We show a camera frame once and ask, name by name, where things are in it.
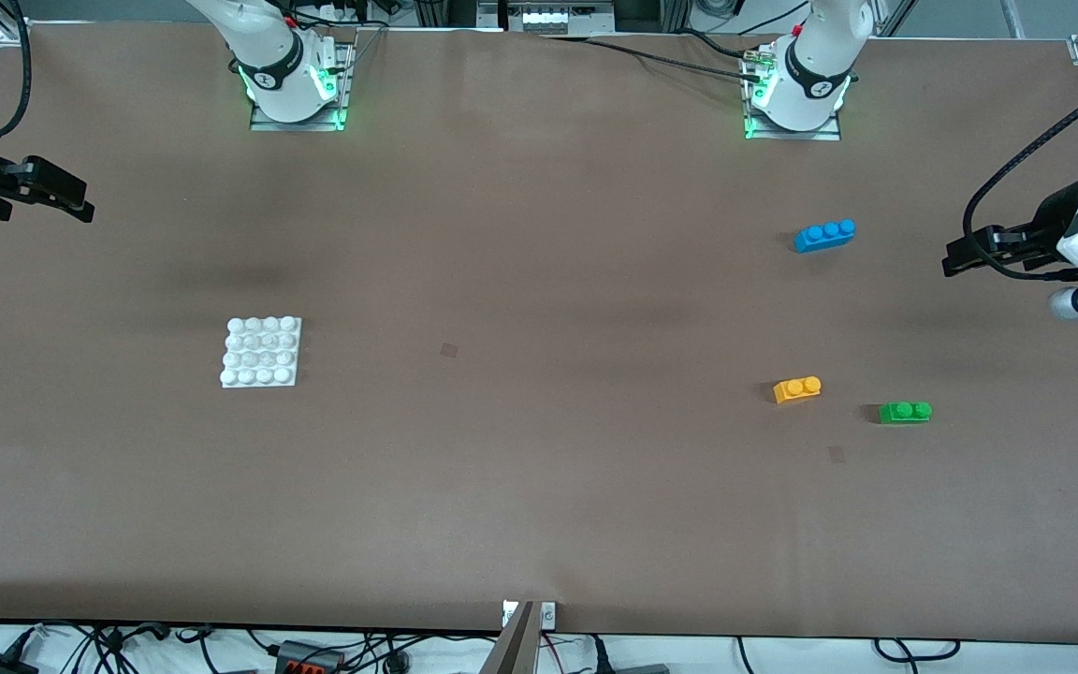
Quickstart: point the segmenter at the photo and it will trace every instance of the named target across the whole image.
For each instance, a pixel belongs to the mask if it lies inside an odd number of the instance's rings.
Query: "green lego brick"
[[[886,402],[881,405],[881,423],[923,423],[929,422],[934,409],[929,402]]]

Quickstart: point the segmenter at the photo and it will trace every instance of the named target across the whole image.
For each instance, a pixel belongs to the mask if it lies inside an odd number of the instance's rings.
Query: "table surface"
[[[0,153],[98,217],[0,223],[0,617],[1078,642],[1078,324],[940,269],[1077,106],[1064,44],[869,43],[841,142],[521,35],[382,36],[333,134],[248,132],[209,26],[33,45]],[[980,224],[1075,178],[1078,125]],[[224,391],[226,320],[285,315],[296,387]]]

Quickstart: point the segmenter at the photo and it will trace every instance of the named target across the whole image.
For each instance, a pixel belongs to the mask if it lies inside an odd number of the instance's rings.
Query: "lego brick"
[[[805,376],[803,380],[785,380],[773,387],[776,394],[776,404],[796,401],[800,398],[812,398],[821,393],[821,380],[817,376]]]
[[[842,246],[851,242],[852,238],[855,238],[855,222],[851,219],[844,219],[842,222],[805,226],[804,230],[797,233],[792,244],[797,247],[797,252],[814,252]]]
[[[223,388],[293,387],[299,380],[302,319],[232,318],[223,342]]]
[[[881,405],[881,423],[924,423],[932,413],[929,402],[896,401]]]

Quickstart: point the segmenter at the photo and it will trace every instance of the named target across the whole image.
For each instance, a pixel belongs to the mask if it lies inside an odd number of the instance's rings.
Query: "blue lego brick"
[[[797,246],[797,252],[814,252],[842,246],[852,238],[855,238],[855,222],[844,219],[842,222],[805,226],[792,239],[792,244]]]

